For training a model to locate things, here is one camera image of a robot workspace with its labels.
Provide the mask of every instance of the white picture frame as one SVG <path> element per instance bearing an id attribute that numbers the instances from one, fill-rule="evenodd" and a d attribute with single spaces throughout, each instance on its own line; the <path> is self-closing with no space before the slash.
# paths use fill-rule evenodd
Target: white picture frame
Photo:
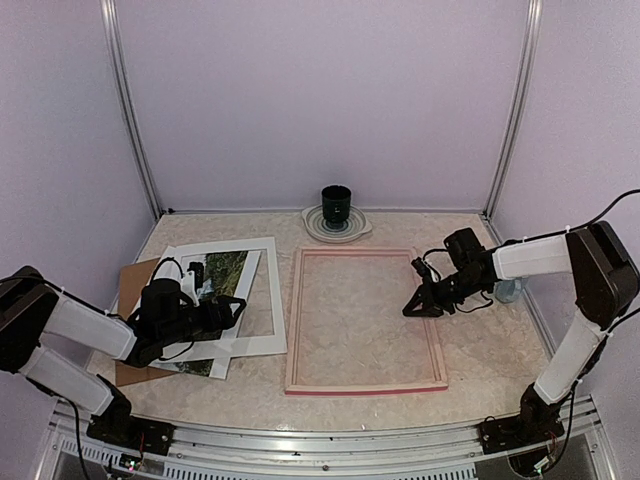
<path id="1" fill-rule="evenodd" d="M 194 346 L 184 354 L 172 358 L 170 361 L 158 361 L 158 363 L 191 362 L 196 360 L 210 360 L 233 357 L 250 357 L 257 355 L 278 355 L 287 353 L 287 339 L 284 324 L 284 310 L 282 308 L 282 295 L 280 292 L 280 277 L 278 274 L 278 259 L 276 256 L 276 242 L 273 237 L 253 238 L 246 240 L 230 240 L 224 242 L 210 242 L 181 247 L 169 247 L 163 254 L 178 259 L 183 256 L 200 255 L 203 253 L 234 252 L 264 250 L 267 253 L 267 266 L 269 269 L 269 294 L 271 296 L 271 319 L 273 334 L 255 337 L 229 338 L 231 335 L 221 337 L 219 340 L 196 342 Z M 158 276 L 177 276 L 178 267 L 172 262 L 165 262 Z M 188 343 L 177 343 L 165 347 L 163 357 L 171 358 L 187 348 Z"/>

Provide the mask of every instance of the metal corner post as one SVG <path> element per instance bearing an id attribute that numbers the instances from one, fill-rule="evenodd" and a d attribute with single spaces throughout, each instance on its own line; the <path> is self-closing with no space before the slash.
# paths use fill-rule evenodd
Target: metal corner post
<path id="1" fill-rule="evenodd" d="M 136 162 L 140 181 L 144 188 L 147 203 L 156 221 L 163 213 L 162 205 L 158 197 L 157 189 L 153 181 L 153 175 L 140 138 L 140 130 L 136 120 L 133 102 L 131 101 L 131 91 L 127 82 L 127 71 L 124 64 L 124 55 L 118 29 L 118 15 L 116 12 L 115 0 L 100 0 L 102 8 L 102 21 L 104 23 L 105 35 L 107 37 L 107 47 L 111 65 L 116 79 L 116 90 L 122 108 L 122 116 L 127 127 L 129 140 L 133 149 L 133 157 Z"/>
<path id="2" fill-rule="evenodd" d="M 524 106 L 527 100 L 527 90 L 529 88 L 529 80 L 533 70 L 536 47 L 538 45 L 541 15 L 542 0 L 529 0 L 527 27 L 522 46 L 522 55 L 520 56 L 520 67 L 518 69 L 516 89 L 511 103 L 511 111 L 509 112 L 507 131 L 502 142 L 498 167 L 493 177 L 489 198 L 487 199 L 484 209 L 485 216 L 489 220 L 491 220 L 495 214 L 516 144 L 518 129 L 520 128 L 520 120 L 522 119 L 522 113 L 524 112 Z"/>

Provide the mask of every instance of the white wall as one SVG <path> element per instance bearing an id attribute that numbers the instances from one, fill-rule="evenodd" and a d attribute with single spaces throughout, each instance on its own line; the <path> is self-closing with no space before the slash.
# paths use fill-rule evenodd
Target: white wall
<path id="1" fill-rule="evenodd" d="M 0 3 L 0 276 L 38 268 L 101 307 L 152 226 L 97 1 Z M 76 361 L 87 350 L 55 342 Z M 0 478 L 27 478 L 54 401 L 0 372 Z"/>
<path id="2" fill-rule="evenodd" d="M 505 237 L 577 225 L 640 186 L 640 3 L 547 0 L 531 88 L 496 225 Z M 606 217 L 640 264 L 640 198 Z M 556 342 L 570 278 L 530 283 Z M 640 318 L 609 341 L 588 378 L 622 478 L 640 478 Z"/>
<path id="3" fill-rule="evenodd" d="M 480 211 L 527 0 L 119 1 L 166 207 Z"/>

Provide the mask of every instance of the stacked plates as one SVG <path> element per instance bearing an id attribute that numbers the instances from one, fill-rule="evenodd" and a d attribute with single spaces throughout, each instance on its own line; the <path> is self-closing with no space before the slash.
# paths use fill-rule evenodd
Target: stacked plates
<path id="1" fill-rule="evenodd" d="M 360 210 L 351 207 L 349 218 L 340 228 L 331 228 L 322 217 L 322 205 L 307 208 L 302 212 L 302 220 L 309 235 L 324 243 L 349 243 L 372 229 Z"/>

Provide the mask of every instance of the beige marble table surface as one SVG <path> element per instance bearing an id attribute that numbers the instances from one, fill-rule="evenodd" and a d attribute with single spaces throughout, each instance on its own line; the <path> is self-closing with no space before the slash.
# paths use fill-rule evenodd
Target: beige marble table surface
<path id="1" fill-rule="evenodd" d="M 442 247 L 453 231 L 472 227 L 480 241 L 491 240 L 477 215 L 368 213 L 373 233 L 354 245 Z M 318 245 L 296 213 L 165 215 L 140 261 L 157 257 L 168 245 L 273 236 L 285 320 L 291 299 L 293 253 Z M 434 265 L 453 272 L 448 256 Z M 407 292 L 407 299 L 413 292 Z M 473 302 L 465 304 L 471 308 Z M 516 412 L 526 386 L 547 363 L 532 321 L 521 302 L 497 304 L 472 314 L 437 320 L 449 377 L 446 392 L 376 397 L 290 397 L 283 393 L 286 355 L 236 358 L 226 380 L 179 374 L 123 387 L 134 413 L 205 425 L 268 430 L 377 430 L 439 425 Z M 100 353 L 89 370 L 114 381 L 112 360 Z"/>

